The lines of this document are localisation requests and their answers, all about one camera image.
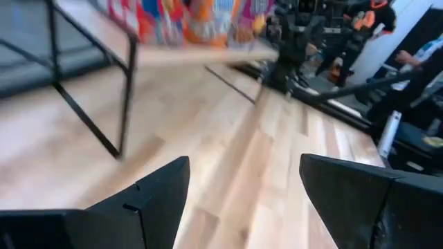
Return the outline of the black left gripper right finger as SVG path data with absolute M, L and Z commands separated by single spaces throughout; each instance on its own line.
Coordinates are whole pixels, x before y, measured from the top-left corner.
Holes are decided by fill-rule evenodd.
M 316 154 L 299 174 L 338 249 L 443 249 L 443 178 Z

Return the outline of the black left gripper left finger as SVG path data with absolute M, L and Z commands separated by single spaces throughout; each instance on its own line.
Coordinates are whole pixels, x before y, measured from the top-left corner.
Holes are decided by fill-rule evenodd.
M 84 210 L 2 210 L 0 249 L 173 249 L 189 182 L 180 156 Z

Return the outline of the Raisin Bran cereal box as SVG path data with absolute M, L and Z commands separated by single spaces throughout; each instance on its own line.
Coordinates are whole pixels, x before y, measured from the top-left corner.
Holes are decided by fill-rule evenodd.
M 240 0 L 228 31 L 228 47 L 252 47 L 266 27 L 275 0 Z

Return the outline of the Frosted Mini-Wheats cereal box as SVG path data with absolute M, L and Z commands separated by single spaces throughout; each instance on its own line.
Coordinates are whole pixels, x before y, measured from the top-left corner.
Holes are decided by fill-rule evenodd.
M 185 38 L 193 44 L 225 47 L 242 0 L 183 0 Z

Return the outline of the wooden shelf with black legs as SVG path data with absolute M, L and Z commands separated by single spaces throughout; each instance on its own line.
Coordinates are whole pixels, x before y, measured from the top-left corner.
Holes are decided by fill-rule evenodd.
M 49 29 L 50 62 L 46 63 L 26 50 L 15 46 L 4 39 L 0 45 L 20 54 L 28 61 L 45 66 L 52 73 L 51 84 L 64 101 L 77 114 L 91 133 L 101 142 L 104 148 L 117 160 L 123 158 L 129 126 L 129 110 L 134 89 L 134 73 L 147 68 L 172 67 L 194 64 L 236 64 L 249 61 L 274 60 L 276 50 L 261 42 L 251 48 L 215 48 L 210 46 L 147 46 L 139 43 L 134 32 L 122 24 L 107 17 L 89 0 L 43 0 L 46 6 Z M 61 15 L 83 37 L 89 40 L 104 55 L 109 56 L 125 75 L 125 87 L 120 117 L 119 143 L 114 146 L 103 134 L 83 108 L 61 85 L 62 71 L 59 66 L 56 15 Z

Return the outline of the white upright panel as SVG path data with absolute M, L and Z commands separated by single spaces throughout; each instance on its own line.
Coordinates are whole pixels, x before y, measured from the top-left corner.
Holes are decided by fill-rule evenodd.
M 396 132 L 401 122 L 401 117 L 401 112 L 393 111 L 383 128 L 383 133 L 381 134 L 379 144 L 377 145 L 377 150 L 383 160 L 388 159 Z

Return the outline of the person's hand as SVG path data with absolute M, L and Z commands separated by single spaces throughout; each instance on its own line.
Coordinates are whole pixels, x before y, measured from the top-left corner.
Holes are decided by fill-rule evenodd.
M 407 64 L 410 66 L 419 66 L 421 62 L 408 53 L 405 50 L 401 50 L 397 53 L 395 60 L 401 64 Z

